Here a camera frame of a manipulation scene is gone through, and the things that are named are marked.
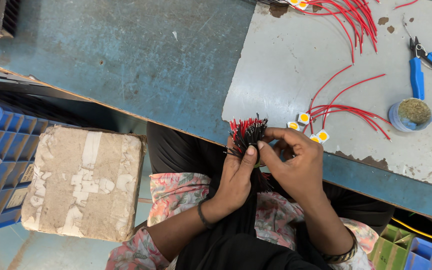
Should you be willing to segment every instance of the label on crate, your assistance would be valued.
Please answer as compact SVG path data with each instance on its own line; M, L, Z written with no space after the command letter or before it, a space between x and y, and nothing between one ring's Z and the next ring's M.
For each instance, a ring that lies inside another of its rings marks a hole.
M35 164L29 164L28 168L26 169L26 171L24 172L24 175L21 178L21 182L20 183L24 183L24 182L29 182L29 181L33 181L33 173L35 171Z
M19 206L25 199L26 193L28 192L28 188L20 188L16 189L14 193L12 194L11 200L9 200L8 206L6 206L6 209Z

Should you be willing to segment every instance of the black bracelet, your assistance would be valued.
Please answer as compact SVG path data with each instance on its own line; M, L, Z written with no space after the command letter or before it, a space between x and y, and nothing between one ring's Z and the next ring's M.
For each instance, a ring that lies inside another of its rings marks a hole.
M349 232L351 237L353 238L353 246L351 247L351 249L348 252L346 252L343 255L321 254L322 258L324 259L324 261L326 263L329 263L329 264L342 263L342 262L348 261L349 259L351 259L356 254L356 251L358 250L358 240L356 239L356 236L354 235L352 230L350 230L346 226L345 226L345 228Z
M202 200L202 201L200 201L200 202L198 203L198 215L199 215L199 218L200 218L201 221L202 221L202 224L204 224L208 230L211 230L211 229L213 229L213 228L215 227L215 224L214 224L214 223L209 223L209 222L206 220L206 218L203 216L203 213L201 212L201 205L202 205L204 202L206 202L207 200L208 200L208 198L206 198L206 199L204 199L204 200Z

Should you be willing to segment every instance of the green crate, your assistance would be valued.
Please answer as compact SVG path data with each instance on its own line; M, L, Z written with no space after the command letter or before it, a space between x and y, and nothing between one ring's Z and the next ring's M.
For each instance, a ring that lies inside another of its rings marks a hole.
M368 254L368 259L376 270L403 270L415 236L388 224Z

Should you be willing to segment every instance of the pliers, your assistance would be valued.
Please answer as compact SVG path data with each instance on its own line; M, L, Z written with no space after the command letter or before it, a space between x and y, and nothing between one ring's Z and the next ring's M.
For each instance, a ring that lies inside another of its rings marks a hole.
M409 60L411 66L411 87L413 88L413 97L423 100L424 99L424 77L421 71L421 58L426 60L429 67L432 68L432 52L427 53L423 45L418 41L415 36L414 39L409 39L409 48L413 53L413 59Z

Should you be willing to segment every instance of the grey table surface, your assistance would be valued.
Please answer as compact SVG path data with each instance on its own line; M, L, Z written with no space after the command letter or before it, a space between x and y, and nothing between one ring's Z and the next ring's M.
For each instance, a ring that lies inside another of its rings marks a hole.
M380 74L386 76L347 90L335 104L388 119L391 105L412 97L410 37L403 28L403 13L411 35L432 52L432 1L393 10L401 3L369 1L375 22L383 18L376 24L379 53L366 38L362 56L358 46L355 65L335 77L317 96L314 106L329 104L342 89ZM299 112L308 110L314 94L329 78L352 64L350 43L333 16L308 16L291 8L279 12L280 18L273 13L265 5L256 7L225 100L224 120L253 117L258 112L269 116L271 126L285 127L287 122L296 121ZM351 26L346 23L346 27L351 35ZM423 66L422 71L425 102L432 111L432 70ZM392 142L355 115L330 114L325 126L330 139L323 144L324 150L432 184L432 123L420 132L399 132L377 122ZM321 118L315 122L315 133L321 130L321 123Z

